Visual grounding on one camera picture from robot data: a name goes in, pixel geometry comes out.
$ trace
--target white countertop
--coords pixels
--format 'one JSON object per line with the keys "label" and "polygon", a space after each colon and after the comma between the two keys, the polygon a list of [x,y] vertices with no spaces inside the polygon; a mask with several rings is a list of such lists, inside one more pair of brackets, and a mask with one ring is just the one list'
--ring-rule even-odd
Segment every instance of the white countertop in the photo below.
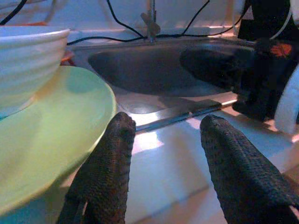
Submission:
{"label": "white countertop", "polygon": [[[299,136],[278,132],[231,107],[213,112],[227,119],[281,172],[299,164]],[[127,223],[224,224],[211,184],[199,125],[205,115],[136,136],[130,171]],[[53,224],[72,177],[59,189],[0,218],[0,224]]]}

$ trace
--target sink basin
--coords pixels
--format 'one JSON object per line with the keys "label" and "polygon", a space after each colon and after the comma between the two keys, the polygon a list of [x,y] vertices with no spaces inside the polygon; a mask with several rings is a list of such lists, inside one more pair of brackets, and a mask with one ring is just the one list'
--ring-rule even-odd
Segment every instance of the sink basin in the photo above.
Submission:
{"label": "sink basin", "polygon": [[153,113],[163,109],[205,99],[218,102],[235,99],[229,89],[195,79],[182,68],[180,54],[190,48],[228,53],[241,50],[249,58],[253,54],[252,44],[248,42],[209,38],[77,47],[73,51],[75,64],[98,73],[113,89],[119,110],[133,117],[134,114],[155,116]]}

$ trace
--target white bowl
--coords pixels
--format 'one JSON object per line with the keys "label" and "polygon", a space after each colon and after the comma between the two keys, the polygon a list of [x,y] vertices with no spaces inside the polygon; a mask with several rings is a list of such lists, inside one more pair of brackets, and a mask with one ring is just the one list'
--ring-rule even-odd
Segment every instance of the white bowl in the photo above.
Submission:
{"label": "white bowl", "polygon": [[0,118],[24,109],[60,65],[69,29],[0,27]]}

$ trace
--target orange logo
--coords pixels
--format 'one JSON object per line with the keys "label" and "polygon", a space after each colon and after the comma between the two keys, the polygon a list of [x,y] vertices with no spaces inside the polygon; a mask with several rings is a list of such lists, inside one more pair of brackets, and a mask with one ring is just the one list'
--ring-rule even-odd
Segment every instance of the orange logo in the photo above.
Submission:
{"label": "orange logo", "polygon": [[292,46],[285,43],[279,43],[271,48],[271,53],[277,57],[287,57],[292,51]]}

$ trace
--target faucet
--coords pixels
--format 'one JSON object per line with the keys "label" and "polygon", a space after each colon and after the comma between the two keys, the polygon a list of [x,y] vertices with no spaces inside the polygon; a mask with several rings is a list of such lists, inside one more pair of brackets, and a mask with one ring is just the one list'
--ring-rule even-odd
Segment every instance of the faucet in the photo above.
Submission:
{"label": "faucet", "polygon": [[148,14],[141,14],[141,18],[148,27],[148,38],[151,43],[155,41],[156,35],[161,31],[160,26],[156,24],[156,13],[156,0],[150,0]]}

